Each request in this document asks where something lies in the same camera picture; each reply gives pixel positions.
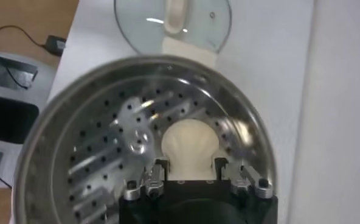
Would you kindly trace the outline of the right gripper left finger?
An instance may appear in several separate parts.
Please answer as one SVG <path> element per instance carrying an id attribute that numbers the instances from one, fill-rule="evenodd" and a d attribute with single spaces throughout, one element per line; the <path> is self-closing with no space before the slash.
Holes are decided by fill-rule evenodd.
<path id="1" fill-rule="evenodd" d="M 149 200 L 156 201 L 164 193 L 164 182 L 168 179 L 169 160 L 167 157 L 155 159 L 154 164 L 147 169 L 144 167 L 136 180 L 128 180 L 123 191 L 123 199 L 136 201 L 142 193 Z"/>

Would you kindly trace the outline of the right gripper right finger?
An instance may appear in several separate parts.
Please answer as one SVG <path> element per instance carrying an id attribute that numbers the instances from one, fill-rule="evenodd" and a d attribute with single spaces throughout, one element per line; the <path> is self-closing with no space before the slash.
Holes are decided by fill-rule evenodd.
<path id="1" fill-rule="evenodd" d="M 273 186 L 267 178 L 261 176 L 252 166 L 245 163 L 230 163 L 224 157 L 213 160 L 217 180 L 229 180 L 230 191 L 239 195 L 253 190 L 256 197 L 270 199 L 273 197 Z"/>

